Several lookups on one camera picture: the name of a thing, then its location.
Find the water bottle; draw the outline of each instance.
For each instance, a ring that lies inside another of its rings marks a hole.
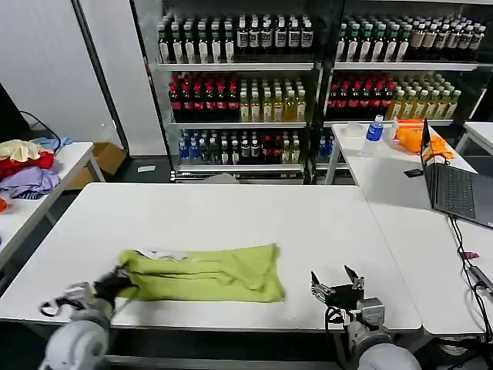
[[[363,149],[361,149],[362,156],[371,156],[377,151],[378,141],[380,141],[384,132],[383,120],[383,116],[376,116],[375,122],[368,127],[367,137],[364,141]]]

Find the orange object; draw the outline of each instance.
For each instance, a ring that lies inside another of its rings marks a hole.
[[[0,198],[0,213],[8,208],[7,202]]]
[[[421,138],[423,136],[422,124],[420,128],[417,127],[398,127],[395,133],[396,139],[399,140],[399,144],[409,150],[411,153],[419,155],[421,152]],[[447,149],[447,142],[439,136],[431,137],[431,148],[434,155],[442,155],[448,160],[454,158],[454,154]],[[427,160],[431,156],[431,150],[427,149],[423,154],[424,160]]]

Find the white wall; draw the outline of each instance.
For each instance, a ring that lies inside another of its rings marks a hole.
[[[59,135],[121,147],[69,0],[0,2],[0,81]]]
[[[166,154],[129,2],[81,0],[81,5],[130,154]]]

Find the folded clothes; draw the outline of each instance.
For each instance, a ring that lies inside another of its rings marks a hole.
[[[59,144],[59,140],[52,139],[49,137],[38,137],[36,139],[31,140],[31,143],[39,144],[45,149],[55,150]],[[69,145],[72,143],[73,143],[72,139],[70,139],[68,136],[60,136],[59,150],[63,148],[65,145]]]
[[[10,159],[18,162],[37,160],[42,152],[53,153],[51,150],[29,141],[10,140],[0,143],[0,160]]]
[[[0,180],[16,174],[25,167],[52,168],[55,156],[50,152],[41,152],[37,160],[18,162],[17,160],[0,160]]]
[[[159,255],[123,251],[119,262],[139,289],[129,288],[122,296],[143,301],[282,301],[278,256],[275,244]]]
[[[11,198],[39,199],[60,183],[59,175],[39,167],[24,168],[0,181],[0,190]]]

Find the beige cloth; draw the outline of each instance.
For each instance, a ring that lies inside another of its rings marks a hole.
[[[45,149],[39,144],[29,141],[10,140],[0,143],[0,160],[16,160],[26,162],[27,160],[37,160],[41,152],[53,153],[52,150]]]

